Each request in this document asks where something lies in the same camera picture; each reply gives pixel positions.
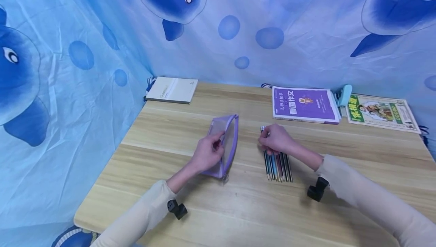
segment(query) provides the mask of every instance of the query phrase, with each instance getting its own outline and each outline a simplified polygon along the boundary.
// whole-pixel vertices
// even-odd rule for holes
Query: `magazine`
[[[273,118],[339,124],[341,116],[330,89],[272,88]]]
[[[406,100],[352,94],[348,122],[404,132],[421,133]]]

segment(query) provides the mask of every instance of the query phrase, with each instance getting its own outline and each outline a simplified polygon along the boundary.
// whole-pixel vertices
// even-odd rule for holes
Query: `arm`
[[[157,181],[126,213],[112,223],[91,247],[130,247],[168,213],[167,203],[195,175],[213,167],[224,154],[219,138],[224,132],[200,139],[191,160],[167,181]]]
[[[277,124],[265,128],[259,142],[264,149],[285,152],[309,166],[329,182],[330,189],[338,198],[386,229],[402,247],[436,246],[436,225],[433,222],[346,163],[330,155],[322,157],[303,147]]]

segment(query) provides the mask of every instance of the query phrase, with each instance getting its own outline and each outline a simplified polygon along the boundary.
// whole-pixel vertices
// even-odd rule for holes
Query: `person's left hand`
[[[202,173],[211,167],[223,157],[224,147],[221,144],[220,138],[224,135],[224,131],[215,135],[207,135],[198,141],[197,149],[193,153],[189,166],[197,173]]]

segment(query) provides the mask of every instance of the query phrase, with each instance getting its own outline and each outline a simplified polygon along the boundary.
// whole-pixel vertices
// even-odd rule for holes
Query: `black clamp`
[[[322,196],[324,195],[324,189],[328,186],[328,181],[322,177],[318,177],[315,186],[310,186],[307,190],[307,195],[309,198],[314,199],[315,201],[321,201]]]
[[[177,219],[183,218],[184,215],[188,213],[188,210],[184,206],[184,204],[177,204],[177,201],[175,199],[172,199],[167,204],[168,211],[173,213]]]

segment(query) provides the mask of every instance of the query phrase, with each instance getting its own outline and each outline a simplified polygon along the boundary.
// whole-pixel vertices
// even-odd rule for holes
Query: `colored pencil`
[[[260,132],[264,132],[265,126],[260,127]],[[265,162],[265,172],[268,180],[278,182],[293,182],[289,156],[286,153],[268,154],[264,150],[263,158]]]
[[[291,181],[291,183],[293,182],[293,179],[292,179],[292,170],[291,170],[291,163],[290,163],[290,161],[289,161],[289,156],[287,155],[287,154],[285,154],[285,160],[286,160],[286,164],[287,164],[287,167],[288,167],[288,172],[289,172],[289,178],[290,178],[290,181]]]
[[[282,165],[283,180],[289,182],[288,173],[286,171],[285,159],[283,157],[283,153],[279,153],[279,157],[280,157],[280,163]]]
[[[282,163],[281,163],[281,161],[280,161],[280,159],[279,159],[279,155],[278,155],[278,154],[276,154],[275,157],[276,157],[277,165],[278,165],[278,167],[279,167],[279,177],[280,177],[280,181],[283,181]]]
[[[271,172],[269,171],[269,161],[266,152],[263,152],[263,157],[265,158],[266,177],[268,178],[269,181],[271,180],[271,176],[270,176]]]

